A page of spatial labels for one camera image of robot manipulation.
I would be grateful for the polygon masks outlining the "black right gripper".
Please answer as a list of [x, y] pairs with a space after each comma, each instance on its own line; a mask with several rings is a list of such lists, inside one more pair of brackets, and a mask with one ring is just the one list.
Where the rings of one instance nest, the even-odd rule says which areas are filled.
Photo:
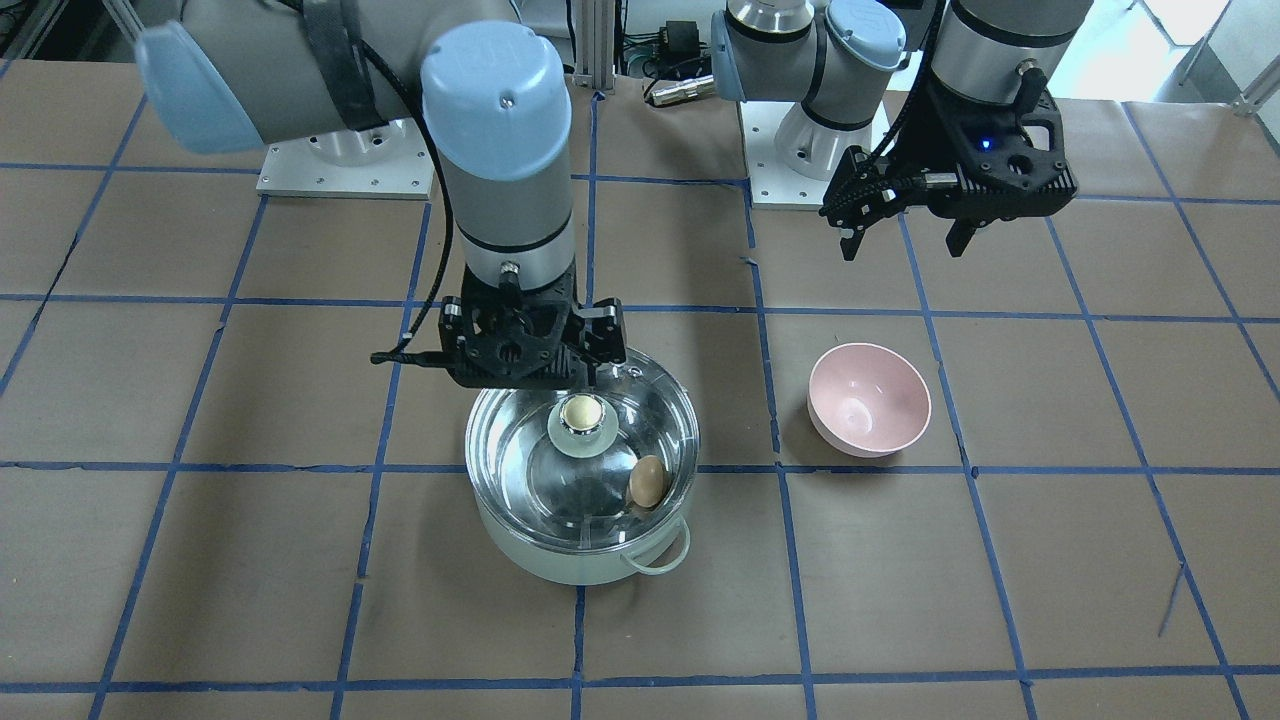
[[506, 273], [488, 284], [463, 274], [438, 320], [438, 365], [458, 384], [493, 389], [584, 389], [605, 364], [627, 359], [617, 299], [581, 304], [573, 264], [538, 290]]

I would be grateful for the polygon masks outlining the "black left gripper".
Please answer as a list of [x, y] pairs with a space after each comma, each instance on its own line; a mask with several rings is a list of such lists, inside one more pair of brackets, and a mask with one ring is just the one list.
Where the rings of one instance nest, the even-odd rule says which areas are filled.
[[961, 258], [983, 222], [1047, 217], [1079, 190], [1062, 117], [1046, 76], [1016, 76], [1007, 104], [972, 101], [928, 77], [902, 105], [892, 146], [878, 158], [845, 152], [820, 206], [840, 225], [840, 252], [856, 259], [876, 222], [909, 206], [951, 219], [945, 237]]

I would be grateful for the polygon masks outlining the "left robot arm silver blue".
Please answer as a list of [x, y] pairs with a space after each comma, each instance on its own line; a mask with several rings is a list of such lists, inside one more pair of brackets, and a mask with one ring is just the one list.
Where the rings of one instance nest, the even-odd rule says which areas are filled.
[[778, 142], [827, 183], [819, 214], [852, 260], [909, 208], [951, 220], [960, 258], [995, 222], [1078, 191], [1048, 83], [1088, 1], [728, 1], [710, 20], [717, 94], [787, 102]]

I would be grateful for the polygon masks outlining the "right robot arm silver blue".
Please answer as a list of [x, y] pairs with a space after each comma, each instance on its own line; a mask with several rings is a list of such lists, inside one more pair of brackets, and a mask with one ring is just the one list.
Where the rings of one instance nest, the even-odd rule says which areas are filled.
[[438, 350], [420, 313], [372, 364], [438, 368], [470, 388], [576, 389], [627, 357], [621, 302], [577, 291], [572, 102], [553, 44], [507, 1], [182, 1], [134, 61], [189, 152], [416, 124], [462, 243]]

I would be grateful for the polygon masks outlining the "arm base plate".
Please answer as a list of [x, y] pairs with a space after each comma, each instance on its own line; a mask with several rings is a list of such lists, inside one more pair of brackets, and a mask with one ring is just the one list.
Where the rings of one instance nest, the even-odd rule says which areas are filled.
[[740, 102], [739, 115], [753, 204], [773, 210], [818, 209], [845, 151], [872, 150], [890, 127], [884, 104], [852, 131], [817, 123], [799, 102]]
[[274, 143], [256, 190], [273, 197], [426, 200], [434, 168], [416, 124], [402, 118]]

